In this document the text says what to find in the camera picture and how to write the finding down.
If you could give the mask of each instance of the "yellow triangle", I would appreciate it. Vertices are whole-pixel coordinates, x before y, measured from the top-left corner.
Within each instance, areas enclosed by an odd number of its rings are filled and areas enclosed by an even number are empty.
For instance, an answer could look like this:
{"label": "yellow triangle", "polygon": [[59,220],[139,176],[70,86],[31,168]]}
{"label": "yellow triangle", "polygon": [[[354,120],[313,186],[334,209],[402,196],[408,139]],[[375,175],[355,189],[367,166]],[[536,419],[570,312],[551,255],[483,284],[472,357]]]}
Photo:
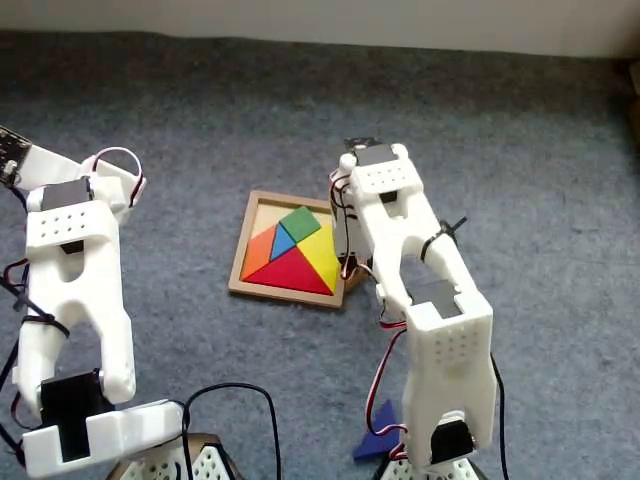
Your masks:
{"label": "yellow triangle", "polygon": [[298,243],[298,248],[327,284],[329,290],[335,292],[340,264],[333,250],[331,225],[326,225],[309,235]]}

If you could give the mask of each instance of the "carpet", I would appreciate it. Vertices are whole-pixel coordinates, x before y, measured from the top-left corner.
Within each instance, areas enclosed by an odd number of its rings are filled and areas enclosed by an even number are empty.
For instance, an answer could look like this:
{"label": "carpet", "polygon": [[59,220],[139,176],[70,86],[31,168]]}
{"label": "carpet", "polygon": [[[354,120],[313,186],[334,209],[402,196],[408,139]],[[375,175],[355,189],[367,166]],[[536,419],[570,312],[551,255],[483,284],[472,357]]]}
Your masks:
{"label": "carpet", "polygon": [[[249,191],[323,198],[342,139],[373,135],[406,144],[439,217],[469,217],[458,239],[495,312],[512,478],[637,478],[640,169],[615,62],[9,32],[0,59],[2,124],[78,161],[122,145],[144,162],[149,185],[121,231],[136,403],[254,382],[274,397],[286,478],[370,478],[376,463],[350,454],[389,338],[372,285],[329,311],[229,296],[227,281]],[[24,220],[9,192],[0,213],[6,264],[23,256]],[[403,272],[430,279],[417,262]],[[3,295],[4,355],[11,304]],[[399,406],[405,341],[380,404]],[[82,325],[60,371],[99,358]],[[7,424],[14,391],[0,396]],[[247,478],[274,478],[262,398],[216,392],[192,416]],[[494,439],[474,461],[499,479],[497,423]],[[8,454],[0,468],[24,475]]]}

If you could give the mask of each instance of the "white wall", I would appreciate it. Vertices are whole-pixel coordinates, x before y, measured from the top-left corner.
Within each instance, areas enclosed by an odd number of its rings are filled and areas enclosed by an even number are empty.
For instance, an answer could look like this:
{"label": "white wall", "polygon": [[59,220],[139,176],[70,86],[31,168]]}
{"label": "white wall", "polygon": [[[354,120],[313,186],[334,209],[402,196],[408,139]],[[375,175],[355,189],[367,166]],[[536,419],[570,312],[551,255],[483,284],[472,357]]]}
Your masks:
{"label": "white wall", "polygon": [[0,28],[640,56],[640,0],[0,0]]}

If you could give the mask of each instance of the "robotic arm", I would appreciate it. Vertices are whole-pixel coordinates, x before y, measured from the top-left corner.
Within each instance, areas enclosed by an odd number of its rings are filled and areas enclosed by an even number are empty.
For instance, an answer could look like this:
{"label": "robotic arm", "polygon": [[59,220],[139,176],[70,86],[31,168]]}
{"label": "robotic arm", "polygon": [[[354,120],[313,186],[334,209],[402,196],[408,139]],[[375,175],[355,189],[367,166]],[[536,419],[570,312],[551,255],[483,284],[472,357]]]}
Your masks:
{"label": "robotic arm", "polygon": [[[350,140],[347,147],[330,176],[335,251],[343,277],[358,259],[371,258],[378,300],[406,322],[410,371],[401,439],[412,466],[426,472],[491,443],[493,311],[460,256],[453,230],[433,213],[407,149],[371,138]],[[443,279],[422,292],[425,298],[404,286],[400,264],[407,255]]]}
{"label": "robotic arm", "polygon": [[[111,150],[129,153],[138,174],[100,159]],[[114,147],[78,164],[0,127],[0,181],[29,192],[28,298],[55,319],[54,324],[29,309],[20,329],[13,382],[42,422],[23,435],[28,474],[61,474],[177,437],[182,410],[175,403],[114,407],[131,400],[136,388],[119,227],[146,185],[137,157]],[[56,360],[66,336],[83,320],[100,337],[102,365],[57,378]]]}

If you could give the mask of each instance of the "blue triangle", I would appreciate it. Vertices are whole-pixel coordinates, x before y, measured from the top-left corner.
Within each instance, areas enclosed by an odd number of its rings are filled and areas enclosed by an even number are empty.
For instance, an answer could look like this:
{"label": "blue triangle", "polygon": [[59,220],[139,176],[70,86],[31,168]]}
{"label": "blue triangle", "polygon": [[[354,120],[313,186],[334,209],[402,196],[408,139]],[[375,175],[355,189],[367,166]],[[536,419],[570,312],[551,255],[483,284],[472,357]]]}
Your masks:
{"label": "blue triangle", "polygon": [[276,238],[273,240],[273,248],[271,249],[271,261],[278,258],[283,253],[288,252],[296,246],[296,242],[289,236],[281,223],[276,227]]}
{"label": "blue triangle", "polygon": [[[378,409],[373,418],[373,428],[380,430],[392,423],[396,423],[396,416],[393,412],[391,400],[387,400],[382,407]],[[358,447],[353,450],[354,460],[365,460],[389,453],[400,441],[400,431],[398,429],[391,430],[382,437],[377,437],[373,433],[367,431]]]}

